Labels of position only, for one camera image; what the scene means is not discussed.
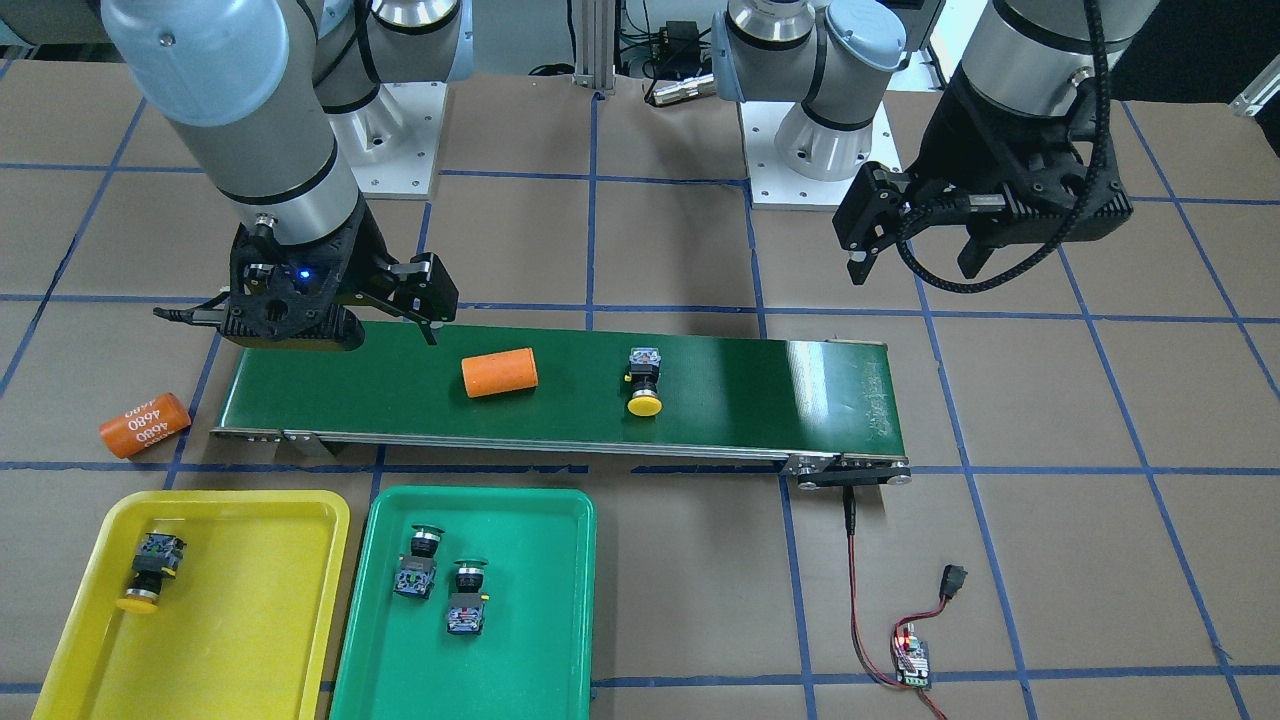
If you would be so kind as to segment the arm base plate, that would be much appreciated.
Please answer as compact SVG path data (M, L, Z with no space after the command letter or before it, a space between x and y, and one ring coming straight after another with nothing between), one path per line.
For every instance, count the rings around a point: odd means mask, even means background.
M430 199L447 99L443 82L383 85L364 108L328 117L367 199Z
M744 102L740 120L755 209L833 211L864 164L902 168L884 105L854 131L818 124L797 102Z

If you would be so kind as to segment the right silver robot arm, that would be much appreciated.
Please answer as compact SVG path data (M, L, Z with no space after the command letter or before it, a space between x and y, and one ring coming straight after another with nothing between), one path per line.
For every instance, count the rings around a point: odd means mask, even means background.
M364 306L435 343L457 286L433 252L389 252L355 167L410 141L390 85L471 74L471 3L105 1L100 15L239 218L225 288L155 316L246 348L351 351Z

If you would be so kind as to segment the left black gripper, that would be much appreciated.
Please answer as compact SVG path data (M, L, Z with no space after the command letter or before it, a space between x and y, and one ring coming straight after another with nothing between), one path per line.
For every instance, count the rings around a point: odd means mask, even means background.
M965 279L996 250L1103 238L1135 209L1110 133L1110 79L1082 81L1068 110L1025 117L987 99L957 70L909 170L865 161L833 215L847 274L867 283L881 252L934 225L965 225L957 255Z

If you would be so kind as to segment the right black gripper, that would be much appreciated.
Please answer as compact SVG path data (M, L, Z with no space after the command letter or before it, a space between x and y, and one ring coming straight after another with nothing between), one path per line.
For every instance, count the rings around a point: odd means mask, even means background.
M218 328L250 348L351 351L365 338L353 307L374 307L415 324L428 345L454 322L460 291L434 252L396 263L366 199L335 231L307 243L283 243L283 220L260 213L242 225L230 251L227 300L193 307L152 307L165 322Z

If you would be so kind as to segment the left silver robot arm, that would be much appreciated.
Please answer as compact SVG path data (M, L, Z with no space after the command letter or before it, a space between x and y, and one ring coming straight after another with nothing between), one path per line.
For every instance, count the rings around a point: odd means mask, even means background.
M854 284L895 249L922 282L982 293L1132 218L1110 76L1155 9L988 1L915 160L899 170L865 155L910 53L891 6L730 1L710 23L710 59L722 99L790 105L776 147L791 168L850 179L832 224Z

